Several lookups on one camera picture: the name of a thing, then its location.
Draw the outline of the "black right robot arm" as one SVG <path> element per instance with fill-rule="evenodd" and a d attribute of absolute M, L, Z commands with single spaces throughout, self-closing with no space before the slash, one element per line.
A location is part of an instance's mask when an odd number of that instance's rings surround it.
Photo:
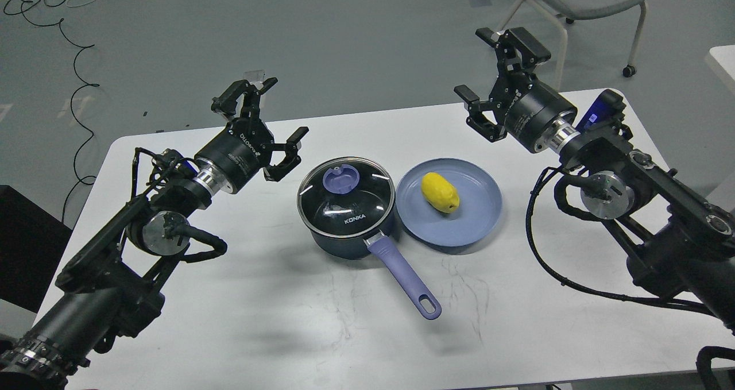
<path fill-rule="evenodd" d="M 498 76 L 485 100 L 468 86 L 454 87 L 465 103 L 467 125 L 492 143 L 512 136 L 530 153 L 549 149 L 559 158 L 557 167 L 537 178 L 525 213 L 526 237 L 538 264 L 577 291 L 698 312 L 733 331 L 733 214 L 677 180 L 677 170 L 659 167 L 633 146 L 621 94 L 603 90 L 573 125 L 577 107 L 535 74 L 551 58 L 536 37 L 523 27 L 500 32 L 482 27 L 475 33 L 494 50 Z M 583 222 L 601 223 L 625 252 L 633 284 L 648 298 L 581 285 L 544 262 L 532 216 L 554 177 L 557 208 Z"/>

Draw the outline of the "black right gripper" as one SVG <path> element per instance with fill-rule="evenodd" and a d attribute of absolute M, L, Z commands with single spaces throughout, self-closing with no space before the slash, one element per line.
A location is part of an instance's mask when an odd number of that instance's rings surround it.
<path fill-rule="evenodd" d="M 454 87 L 465 103 L 467 125 L 491 143 L 509 133 L 529 152 L 543 151 L 554 121 L 570 123 L 578 113 L 577 107 L 533 74 L 536 66 L 551 59 L 551 52 L 524 27 L 501 32 L 481 27 L 475 35 L 496 53 L 499 76 L 489 94 L 491 101 L 480 100 L 468 86 Z M 498 125 L 486 117 L 490 109 Z"/>

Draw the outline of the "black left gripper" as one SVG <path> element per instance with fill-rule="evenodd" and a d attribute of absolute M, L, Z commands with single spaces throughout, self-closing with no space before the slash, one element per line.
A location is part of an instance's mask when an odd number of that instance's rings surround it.
<path fill-rule="evenodd" d="M 267 126 L 260 121 L 260 102 L 277 78 L 268 78 L 262 87 L 241 79 L 219 97 L 212 98 L 211 110 L 223 116 L 228 125 L 195 154 L 200 167 L 209 165 L 222 182 L 221 190 L 237 194 L 264 168 L 265 180 L 279 182 L 301 162 L 301 140 L 309 128 L 297 128 L 284 143 L 274 143 Z M 284 152 L 284 159 L 271 165 L 273 152 Z"/>

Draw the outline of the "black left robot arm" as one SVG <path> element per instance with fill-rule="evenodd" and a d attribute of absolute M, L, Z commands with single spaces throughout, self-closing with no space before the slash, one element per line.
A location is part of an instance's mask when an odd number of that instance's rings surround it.
<path fill-rule="evenodd" d="M 260 102 L 276 78 L 241 79 L 212 100 L 226 127 L 193 158 L 174 150 L 152 153 L 154 170 L 131 198 L 67 262 L 55 282 L 62 298 L 2 354 L 3 389 L 63 389 L 89 365 L 90 352 L 107 353 L 118 336 L 136 337 L 160 316 L 163 285 L 181 262 L 223 256 L 227 243 L 189 223 L 218 192 L 238 193 L 259 171 L 277 182 L 301 162 L 308 128 L 276 143 L 260 117 Z"/>

